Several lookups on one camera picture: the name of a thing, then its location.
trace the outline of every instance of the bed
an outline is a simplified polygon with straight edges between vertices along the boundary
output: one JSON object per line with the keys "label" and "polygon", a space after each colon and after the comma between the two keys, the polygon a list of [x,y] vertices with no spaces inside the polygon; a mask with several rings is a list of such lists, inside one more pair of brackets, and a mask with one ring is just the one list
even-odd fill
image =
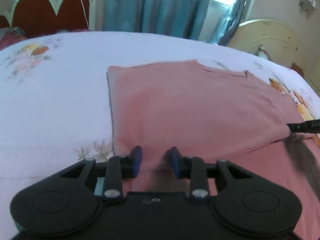
{"label": "bed", "polygon": [[295,63],[302,69],[306,64],[297,35],[275,20],[257,19],[241,23],[228,47],[257,55],[261,45],[274,63],[287,68]]}
{"label": "bed", "polygon": [[61,31],[94,31],[95,10],[96,0],[15,0],[0,12],[0,50]]}
{"label": "bed", "polygon": [[[305,120],[320,118],[320,98],[295,71],[236,49],[124,32],[58,33],[21,41],[0,51],[0,188],[5,189],[0,191],[0,239],[17,233],[9,211],[17,192],[84,158],[103,162],[115,154],[106,80],[110,65],[194,59],[207,67],[249,70],[290,94]],[[314,141],[319,162],[319,137]],[[281,160],[275,162],[281,169]],[[288,188],[297,195],[304,191]],[[312,190],[305,192],[314,203]],[[313,212],[315,229],[301,237],[318,239],[320,206],[306,209]],[[299,226],[310,227],[305,223]]]}

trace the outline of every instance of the pink t-shirt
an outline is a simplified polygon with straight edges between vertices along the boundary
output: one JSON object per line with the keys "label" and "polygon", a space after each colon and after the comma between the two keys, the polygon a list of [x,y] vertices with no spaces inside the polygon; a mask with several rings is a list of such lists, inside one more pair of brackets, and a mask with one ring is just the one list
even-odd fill
{"label": "pink t-shirt", "polygon": [[186,62],[108,68],[114,150],[143,148],[141,171],[170,168],[172,146],[206,162],[229,159],[289,136],[303,118],[287,94],[249,71]]}

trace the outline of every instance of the orange flower print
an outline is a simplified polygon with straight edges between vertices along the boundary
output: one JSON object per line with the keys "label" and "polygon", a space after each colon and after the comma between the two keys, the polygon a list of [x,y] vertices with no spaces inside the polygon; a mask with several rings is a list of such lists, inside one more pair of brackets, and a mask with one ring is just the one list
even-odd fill
{"label": "orange flower print", "polygon": [[320,138],[319,135],[315,134],[312,140],[316,143],[316,145],[320,148]]}
{"label": "orange flower print", "polygon": [[36,56],[36,55],[41,55],[41,54],[44,54],[49,48],[47,46],[43,46],[43,47],[39,47],[39,48],[36,48],[32,53],[31,55],[32,56]]}
{"label": "orange flower print", "polygon": [[286,88],[283,85],[281,85],[277,80],[273,78],[269,78],[269,81],[270,81],[270,86],[272,86],[276,90],[279,90],[282,93],[285,93]]}
{"label": "orange flower print", "polygon": [[296,90],[293,91],[293,94],[295,95],[295,97],[298,99],[299,103],[304,105],[306,108],[308,108],[308,103],[303,99],[303,97],[298,94],[298,92]]}

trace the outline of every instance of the pillow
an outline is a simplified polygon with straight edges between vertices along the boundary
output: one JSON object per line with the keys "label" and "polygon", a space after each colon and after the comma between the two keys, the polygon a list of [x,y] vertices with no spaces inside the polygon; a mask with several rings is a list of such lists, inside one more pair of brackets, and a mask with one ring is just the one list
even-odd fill
{"label": "pillow", "polygon": [[266,52],[266,49],[262,45],[260,45],[258,49],[257,56],[271,61],[269,54]]}
{"label": "pillow", "polygon": [[0,50],[26,40],[24,31],[19,27],[0,29]]}

